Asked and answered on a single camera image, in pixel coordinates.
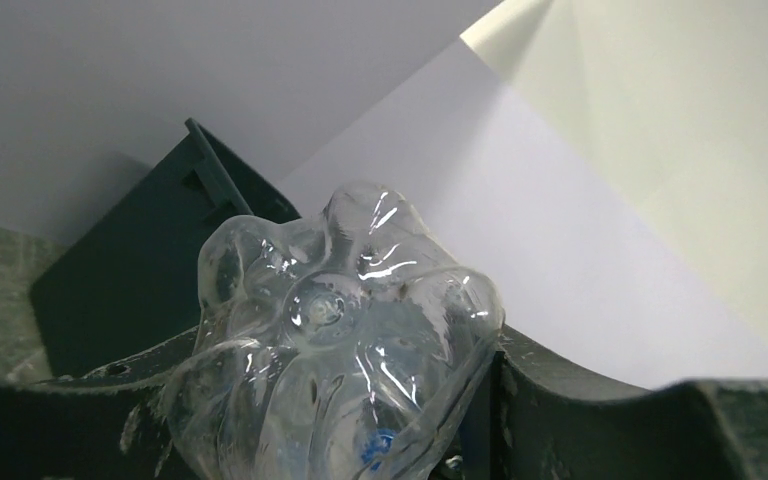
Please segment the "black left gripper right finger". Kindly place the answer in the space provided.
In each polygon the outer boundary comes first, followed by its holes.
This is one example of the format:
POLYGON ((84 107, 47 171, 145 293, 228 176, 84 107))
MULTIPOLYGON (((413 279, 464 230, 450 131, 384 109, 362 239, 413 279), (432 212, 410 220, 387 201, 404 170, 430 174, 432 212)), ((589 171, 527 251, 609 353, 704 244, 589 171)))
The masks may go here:
POLYGON ((646 390, 505 328, 463 422, 467 479, 768 479, 768 380, 646 390))

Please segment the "blue cap clear bottle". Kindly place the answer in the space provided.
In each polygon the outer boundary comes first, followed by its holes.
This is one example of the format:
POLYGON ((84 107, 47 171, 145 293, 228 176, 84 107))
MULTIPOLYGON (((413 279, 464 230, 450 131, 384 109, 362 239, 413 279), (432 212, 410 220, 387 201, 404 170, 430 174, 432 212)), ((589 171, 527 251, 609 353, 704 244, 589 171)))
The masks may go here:
POLYGON ((197 276, 196 342, 162 407, 203 479, 428 477, 505 320, 494 283, 369 182, 283 224, 228 219, 197 276))

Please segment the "dark green trash bin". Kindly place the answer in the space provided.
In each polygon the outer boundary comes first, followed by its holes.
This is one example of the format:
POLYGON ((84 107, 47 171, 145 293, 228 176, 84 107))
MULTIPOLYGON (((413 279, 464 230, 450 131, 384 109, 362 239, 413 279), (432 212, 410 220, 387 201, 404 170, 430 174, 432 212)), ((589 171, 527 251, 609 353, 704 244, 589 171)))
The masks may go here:
POLYGON ((197 259, 227 219, 299 213, 194 119, 178 143, 31 286, 54 376, 80 377, 195 327, 197 259))

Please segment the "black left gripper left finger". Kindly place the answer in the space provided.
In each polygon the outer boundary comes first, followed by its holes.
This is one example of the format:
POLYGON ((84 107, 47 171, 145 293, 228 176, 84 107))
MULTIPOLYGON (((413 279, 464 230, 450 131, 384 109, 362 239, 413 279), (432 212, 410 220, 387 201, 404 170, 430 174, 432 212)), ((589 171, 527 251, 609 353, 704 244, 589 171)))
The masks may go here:
POLYGON ((194 479, 160 397, 193 349, 191 328, 77 377, 0 380, 0 479, 194 479))

